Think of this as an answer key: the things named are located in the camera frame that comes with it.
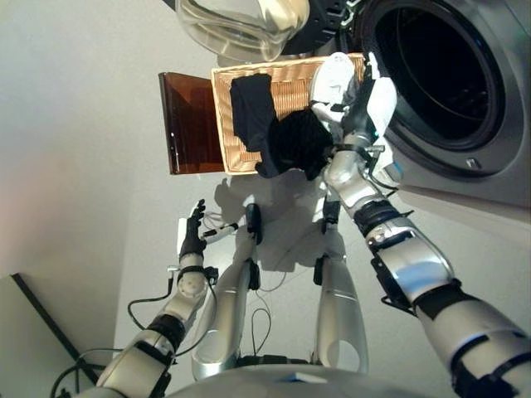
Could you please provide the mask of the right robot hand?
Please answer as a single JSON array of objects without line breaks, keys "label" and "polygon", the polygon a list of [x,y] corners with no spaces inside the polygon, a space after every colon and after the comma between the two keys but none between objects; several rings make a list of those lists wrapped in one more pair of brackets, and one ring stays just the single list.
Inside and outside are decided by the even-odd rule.
[{"label": "right robot hand", "polygon": [[361,77],[359,71],[348,55],[335,52],[311,81],[310,108],[335,143],[356,131],[378,139],[385,134],[397,106],[396,87],[391,78],[382,75],[372,52],[363,55]]}]

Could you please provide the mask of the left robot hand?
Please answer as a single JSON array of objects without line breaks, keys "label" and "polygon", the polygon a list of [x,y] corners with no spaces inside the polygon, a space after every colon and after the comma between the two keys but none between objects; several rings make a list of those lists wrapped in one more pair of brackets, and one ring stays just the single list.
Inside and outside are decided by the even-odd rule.
[{"label": "left robot hand", "polygon": [[201,235],[199,227],[205,216],[205,200],[200,199],[184,222],[184,237],[179,249],[179,257],[189,254],[203,255],[209,244],[213,244],[238,230],[237,223],[231,223],[208,230]]}]

